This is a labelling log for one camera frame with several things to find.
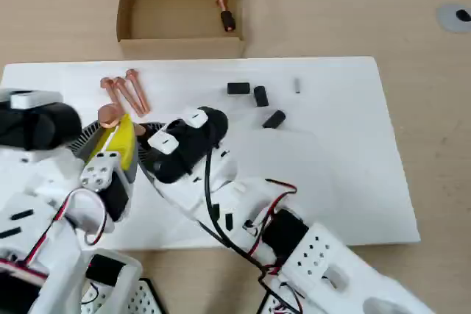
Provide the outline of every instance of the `wooden table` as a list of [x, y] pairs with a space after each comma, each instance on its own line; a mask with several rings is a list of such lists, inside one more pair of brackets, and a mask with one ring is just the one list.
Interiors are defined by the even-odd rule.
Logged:
[[[118, 0], [0, 0], [0, 65], [121, 60]], [[436, 8], [471, 0], [244, 0], [247, 57], [372, 55], [422, 242], [354, 250], [438, 313], [471, 306], [471, 36]], [[169, 311], [254, 313], [257, 271], [220, 250], [132, 253]]]

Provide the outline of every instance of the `white robot link bracket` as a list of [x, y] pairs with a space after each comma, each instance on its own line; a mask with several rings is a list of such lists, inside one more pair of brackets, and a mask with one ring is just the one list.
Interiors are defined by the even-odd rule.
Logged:
[[[111, 259], [120, 264], [111, 275], [113, 295], [118, 295], [100, 313], [127, 313], [126, 300], [141, 274], [140, 264], [116, 253], [81, 251], [74, 230], [84, 232], [86, 243], [93, 244], [127, 214], [137, 160], [130, 142], [135, 139], [126, 135], [132, 122], [125, 117], [113, 133], [94, 123], [64, 148], [79, 135], [80, 124], [69, 106], [58, 103], [60, 96], [0, 92], [0, 116], [8, 117], [0, 121], [0, 145], [8, 147], [4, 155], [40, 166], [0, 215], [0, 267], [9, 279], [40, 288], [31, 313], [75, 313], [69, 308], [79, 307], [85, 278], [104, 281], [99, 270], [90, 274], [87, 267], [97, 255], [101, 261]], [[19, 96], [35, 98], [18, 105]], [[61, 124], [58, 110], [67, 112], [67, 124]], [[51, 121], [57, 130], [46, 129]], [[31, 122], [36, 126], [26, 129]], [[296, 197], [295, 186], [273, 179], [237, 179], [236, 163], [223, 141], [228, 129], [224, 113], [200, 107], [169, 124], [143, 126], [138, 160], [160, 197], [261, 270], [259, 282], [267, 294], [259, 313], [432, 313], [321, 224], [305, 224], [285, 203]], [[14, 141], [18, 134], [35, 136], [39, 131], [41, 139], [27, 138], [26, 145]], [[110, 142], [113, 134], [121, 134], [118, 142]], [[111, 202], [111, 194], [119, 195], [120, 202]], [[30, 210], [34, 214], [26, 215]]]

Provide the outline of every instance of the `black cylinder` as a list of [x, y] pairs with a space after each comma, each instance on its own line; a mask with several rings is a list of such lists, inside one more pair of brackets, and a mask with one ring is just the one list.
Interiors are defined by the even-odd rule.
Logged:
[[285, 119], [285, 113], [283, 113], [281, 110], [277, 110], [270, 118], [266, 120], [265, 123], [263, 123], [263, 127], [276, 129], [281, 125], [281, 123], [285, 121]]
[[229, 10], [221, 12], [221, 20], [225, 32], [232, 32], [236, 29], [236, 20], [234, 20], [233, 14]]
[[253, 95], [255, 96], [255, 101], [257, 102], [257, 107], [267, 107], [268, 97], [266, 96], [265, 86], [257, 86], [253, 89]]

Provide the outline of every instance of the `white platform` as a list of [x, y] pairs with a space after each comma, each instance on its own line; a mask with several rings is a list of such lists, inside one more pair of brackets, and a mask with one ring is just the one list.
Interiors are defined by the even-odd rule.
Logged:
[[[109, 103], [103, 76], [136, 68], [152, 113], [136, 121], [169, 121], [186, 107], [207, 105], [230, 119], [227, 139], [241, 176], [274, 177], [297, 184], [288, 202], [309, 221], [320, 221], [349, 245], [419, 241], [417, 223], [397, 151], [378, 68], [371, 57], [173, 60], [8, 65], [5, 88], [58, 90], [83, 126]], [[293, 79], [301, 80], [301, 94]], [[270, 107], [252, 95], [228, 97], [227, 82], [265, 85]], [[287, 119], [261, 129], [275, 109]], [[255, 159], [255, 152], [263, 158]], [[1, 197], [26, 177], [0, 161]], [[110, 249], [215, 246], [201, 229], [157, 197], [139, 172], [128, 219], [99, 244]]]

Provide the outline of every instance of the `cardboard box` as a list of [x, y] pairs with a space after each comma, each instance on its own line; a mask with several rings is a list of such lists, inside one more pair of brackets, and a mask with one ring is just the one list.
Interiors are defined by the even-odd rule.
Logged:
[[243, 51], [241, 0], [225, 32], [216, 0], [119, 0], [116, 34], [129, 59], [233, 58]]

